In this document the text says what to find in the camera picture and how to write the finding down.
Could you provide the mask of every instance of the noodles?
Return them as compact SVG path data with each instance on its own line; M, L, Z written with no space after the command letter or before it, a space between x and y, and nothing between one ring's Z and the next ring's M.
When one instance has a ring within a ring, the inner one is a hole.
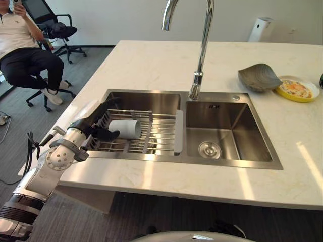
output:
M282 80L282 85L279 86L279 88L296 97L302 97L302 98L311 98L312 92L310 89L305 87L304 85L300 84L299 82L290 81L290 80Z

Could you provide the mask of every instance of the white cup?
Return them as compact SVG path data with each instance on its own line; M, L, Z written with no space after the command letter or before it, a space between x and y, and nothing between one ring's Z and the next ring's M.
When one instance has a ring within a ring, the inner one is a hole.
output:
M109 124L111 132L119 130L118 138L122 139L139 139L141 135L141 125L138 120L113 120Z

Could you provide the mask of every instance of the man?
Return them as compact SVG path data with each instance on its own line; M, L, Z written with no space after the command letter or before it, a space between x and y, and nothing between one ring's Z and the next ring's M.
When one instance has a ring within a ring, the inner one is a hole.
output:
M37 41L44 41L40 29L27 16L21 4L9 9L9 0L0 0L0 69L13 86L39 89L53 104L63 101L57 95L58 88L67 88L61 82L64 64L53 53L39 48ZM48 70L48 83L27 73L28 65Z

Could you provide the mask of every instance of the yellow plate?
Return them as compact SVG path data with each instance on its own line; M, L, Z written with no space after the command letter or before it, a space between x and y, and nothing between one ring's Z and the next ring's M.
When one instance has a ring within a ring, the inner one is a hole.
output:
M308 88L309 90L311 90L312 92L312 97L311 98L304 98L304 97L297 97L294 95L291 95L285 91L283 91L282 89L279 88L279 86L275 89L275 91L289 99L292 100L294 102L313 102L318 96L319 96L319 89L311 82L306 82L298 77L294 77L294 76L280 76L279 77L282 81L283 80L290 80L290 81L294 81L294 82L299 82L300 84L304 85L306 88Z

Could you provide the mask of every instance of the white wall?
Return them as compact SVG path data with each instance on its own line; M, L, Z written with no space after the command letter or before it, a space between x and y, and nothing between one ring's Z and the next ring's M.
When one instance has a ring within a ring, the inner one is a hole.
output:
M72 15L73 25L79 31L70 38L70 44L116 45L119 40L200 41L206 1L179 0L170 32L161 29L166 2L47 0L56 14ZM323 0L215 0L210 40L247 41L258 17L276 20L272 42L323 44ZM289 34L292 28L296 31Z

